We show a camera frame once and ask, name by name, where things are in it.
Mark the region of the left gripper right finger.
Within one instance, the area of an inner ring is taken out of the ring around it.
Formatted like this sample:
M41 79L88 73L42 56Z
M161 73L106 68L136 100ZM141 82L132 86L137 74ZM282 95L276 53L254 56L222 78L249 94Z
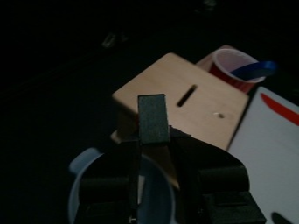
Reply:
M170 129L168 150L185 224L265 224L249 193L248 171L222 149Z

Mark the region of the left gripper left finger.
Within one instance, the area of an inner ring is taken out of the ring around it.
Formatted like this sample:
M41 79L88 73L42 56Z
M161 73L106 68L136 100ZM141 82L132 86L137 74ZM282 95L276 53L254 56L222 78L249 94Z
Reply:
M141 151L136 140L73 159L73 224L136 224Z

